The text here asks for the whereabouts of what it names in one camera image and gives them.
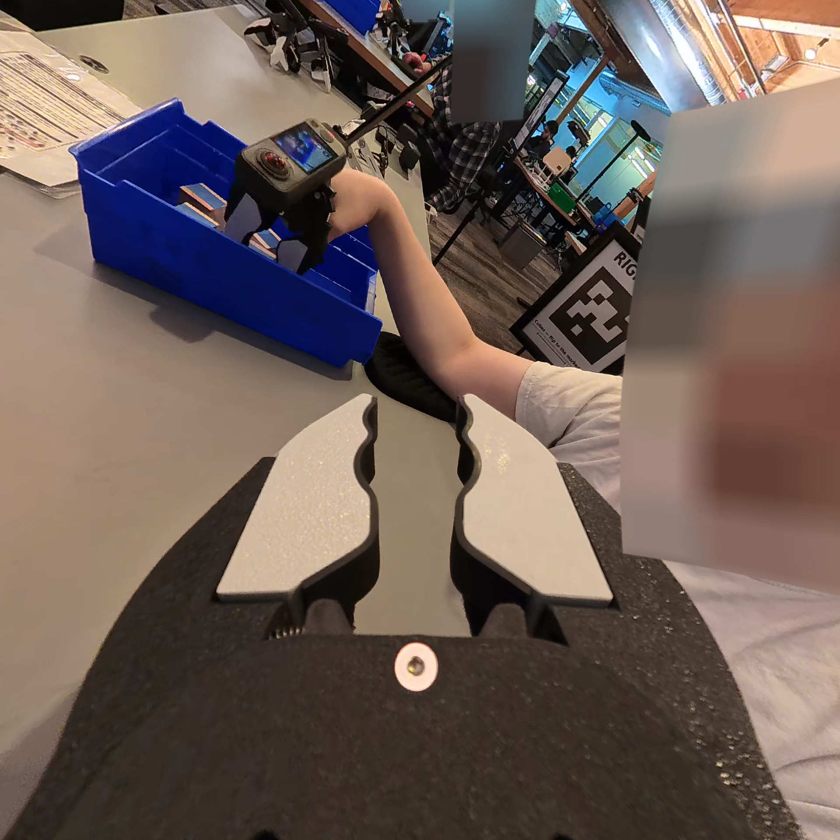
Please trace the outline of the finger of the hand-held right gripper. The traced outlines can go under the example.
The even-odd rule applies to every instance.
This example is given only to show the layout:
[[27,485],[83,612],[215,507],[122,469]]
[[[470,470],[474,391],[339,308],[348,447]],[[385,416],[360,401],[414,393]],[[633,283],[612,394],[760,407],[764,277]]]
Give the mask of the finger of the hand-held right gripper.
[[282,239],[276,247],[276,262],[288,271],[305,274],[316,265],[316,249],[299,237]]
[[260,208],[254,198],[244,193],[235,206],[229,206],[224,235],[232,240],[250,240],[260,231]]

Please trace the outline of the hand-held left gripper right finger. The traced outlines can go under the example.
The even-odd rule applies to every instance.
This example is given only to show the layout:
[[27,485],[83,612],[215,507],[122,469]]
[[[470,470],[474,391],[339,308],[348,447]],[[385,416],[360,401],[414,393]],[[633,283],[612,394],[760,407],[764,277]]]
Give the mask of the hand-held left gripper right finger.
[[526,634],[561,640],[555,606],[606,609],[615,598],[548,449],[467,394],[456,407],[458,477],[450,577],[478,636],[500,605]]

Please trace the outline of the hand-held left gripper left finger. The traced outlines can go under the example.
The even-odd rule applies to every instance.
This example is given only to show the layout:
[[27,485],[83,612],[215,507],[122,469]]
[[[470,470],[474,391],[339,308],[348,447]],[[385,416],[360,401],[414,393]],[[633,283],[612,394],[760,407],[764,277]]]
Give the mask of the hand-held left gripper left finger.
[[377,399],[363,393],[284,445],[217,584],[220,602],[276,603],[300,627],[310,606],[332,601],[354,626],[380,572],[377,435]]

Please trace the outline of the blue plastic bin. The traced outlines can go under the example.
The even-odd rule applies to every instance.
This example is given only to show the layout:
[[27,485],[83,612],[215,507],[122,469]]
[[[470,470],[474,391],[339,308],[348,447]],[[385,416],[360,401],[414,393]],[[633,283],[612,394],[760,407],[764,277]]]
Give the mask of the blue plastic bin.
[[244,148],[178,99],[71,146],[93,258],[323,362],[365,363],[382,321],[364,227],[300,276],[176,209],[180,187],[194,183],[226,200]]
[[325,1],[325,4],[341,16],[361,35],[369,33],[376,24],[381,1]]

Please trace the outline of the person's right forearm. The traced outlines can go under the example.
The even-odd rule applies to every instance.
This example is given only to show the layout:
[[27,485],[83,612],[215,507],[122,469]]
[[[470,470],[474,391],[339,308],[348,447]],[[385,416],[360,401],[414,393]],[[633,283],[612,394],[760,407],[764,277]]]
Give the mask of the person's right forearm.
[[452,399],[474,395],[514,419],[530,362],[476,336],[393,191],[374,182],[372,195],[364,223],[395,325],[414,360]]

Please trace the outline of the black elbow pad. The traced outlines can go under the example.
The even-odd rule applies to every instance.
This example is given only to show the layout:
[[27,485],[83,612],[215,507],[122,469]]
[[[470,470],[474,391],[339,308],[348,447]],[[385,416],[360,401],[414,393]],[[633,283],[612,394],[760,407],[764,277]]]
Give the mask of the black elbow pad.
[[416,362],[403,338],[382,331],[364,372],[382,394],[447,424],[456,420],[455,401]]

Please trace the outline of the person's right hand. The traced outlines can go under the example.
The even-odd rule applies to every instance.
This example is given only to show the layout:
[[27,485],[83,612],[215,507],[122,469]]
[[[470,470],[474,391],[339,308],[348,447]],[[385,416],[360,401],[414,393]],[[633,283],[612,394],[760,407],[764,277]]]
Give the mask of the person's right hand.
[[383,180],[349,168],[336,174],[330,187],[334,197],[329,216],[329,242],[382,217],[399,204]]

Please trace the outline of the black pole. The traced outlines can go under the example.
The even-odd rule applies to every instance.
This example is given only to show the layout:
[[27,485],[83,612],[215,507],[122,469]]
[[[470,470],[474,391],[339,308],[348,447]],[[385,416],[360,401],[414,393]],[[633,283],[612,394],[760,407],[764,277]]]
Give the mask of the black pole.
[[452,63],[454,54],[449,54],[442,58],[436,65],[423,74],[421,77],[415,79],[404,91],[402,91],[394,99],[388,101],[383,108],[369,113],[361,124],[352,131],[346,131],[342,126],[335,125],[334,133],[346,146],[362,139],[366,134],[372,132],[378,125],[389,119],[396,111],[398,111],[404,104],[415,99],[415,94],[420,88],[426,88],[427,84],[436,78],[440,72],[449,67]]

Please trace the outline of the wooden background desk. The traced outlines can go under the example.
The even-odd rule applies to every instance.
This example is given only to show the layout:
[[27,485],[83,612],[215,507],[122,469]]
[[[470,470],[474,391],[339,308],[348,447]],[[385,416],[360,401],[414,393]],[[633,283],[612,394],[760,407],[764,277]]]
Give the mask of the wooden background desk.
[[339,33],[339,38],[328,37],[333,82],[359,108],[386,103],[414,81],[412,72],[375,40],[375,26],[361,35],[323,1],[298,1],[297,5],[308,18]]

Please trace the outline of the spare hand-held gripper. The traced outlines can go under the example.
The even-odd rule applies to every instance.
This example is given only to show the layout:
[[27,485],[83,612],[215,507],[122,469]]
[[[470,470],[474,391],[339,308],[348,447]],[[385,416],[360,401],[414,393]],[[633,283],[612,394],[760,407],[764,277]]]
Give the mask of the spare hand-held gripper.
[[268,54],[271,68],[290,75],[304,71],[330,92],[334,71],[327,31],[296,2],[267,1],[265,6],[266,14],[246,26],[244,37]]

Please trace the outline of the black framed tag sign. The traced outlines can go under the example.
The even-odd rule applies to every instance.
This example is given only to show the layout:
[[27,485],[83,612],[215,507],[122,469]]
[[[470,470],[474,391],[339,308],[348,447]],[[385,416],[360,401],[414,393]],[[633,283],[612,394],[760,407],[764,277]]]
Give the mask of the black framed tag sign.
[[640,242],[614,222],[510,332],[534,360],[622,375]]

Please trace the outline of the grey trash bin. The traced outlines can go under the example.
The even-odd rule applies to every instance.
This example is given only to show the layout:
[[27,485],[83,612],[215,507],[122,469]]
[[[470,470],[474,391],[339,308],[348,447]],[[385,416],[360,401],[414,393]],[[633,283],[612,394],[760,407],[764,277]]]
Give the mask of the grey trash bin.
[[504,260],[517,270],[524,270],[547,246],[545,238],[528,223],[517,220],[498,243]]

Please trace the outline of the printed instruction sheet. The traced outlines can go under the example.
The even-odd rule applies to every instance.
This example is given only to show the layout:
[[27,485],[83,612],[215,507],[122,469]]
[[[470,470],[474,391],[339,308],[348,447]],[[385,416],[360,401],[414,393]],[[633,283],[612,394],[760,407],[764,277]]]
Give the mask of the printed instruction sheet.
[[141,112],[88,68],[2,13],[1,170],[52,197],[78,194],[71,146]]

